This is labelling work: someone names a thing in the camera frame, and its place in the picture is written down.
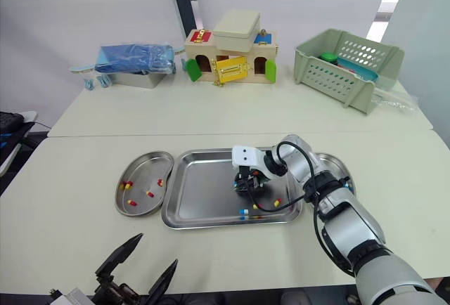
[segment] plastic bag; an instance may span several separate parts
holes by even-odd
[[[387,106],[398,108],[402,112],[417,112],[418,99],[415,96],[410,96],[407,93],[397,91],[383,91],[375,88],[372,95],[372,103],[378,106]]]
[[[169,45],[102,46],[95,70],[100,73],[175,73],[174,49]]]

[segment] light green plastic basket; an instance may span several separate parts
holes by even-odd
[[[336,65],[320,60],[322,53],[334,53],[378,74],[377,87],[390,90],[399,75],[404,52],[396,47],[364,39],[346,31],[329,29],[295,49],[294,77],[334,99],[368,114],[375,84]]]

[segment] stainless steel tray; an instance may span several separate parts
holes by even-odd
[[[174,159],[168,152],[150,152],[135,159],[117,184],[117,210],[127,216],[140,216],[157,210],[164,200],[167,178],[173,166]],[[125,183],[129,181],[133,185],[125,189]]]
[[[231,165],[231,149],[191,150],[176,161],[162,206],[162,220],[170,228],[209,228],[251,223],[283,223],[295,219],[302,202],[276,213],[252,208],[247,194],[233,189],[237,170]],[[291,175],[264,184],[258,202],[274,208],[300,196],[300,186]],[[240,210],[247,209],[248,215]]]

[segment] gray lid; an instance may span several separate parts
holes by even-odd
[[[258,11],[230,10],[217,23],[215,36],[248,38],[259,20]]]

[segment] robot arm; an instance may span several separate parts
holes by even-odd
[[[355,276],[363,305],[445,305],[405,261],[385,247],[378,222],[301,138],[286,136],[266,152],[237,145],[232,156],[233,166],[239,168],[235,187],[241,190],[254,190],[287,171],[292,174],[304,191],[304,200],[314,203],[314,216],[317,213],[323,222],[328,255]]]

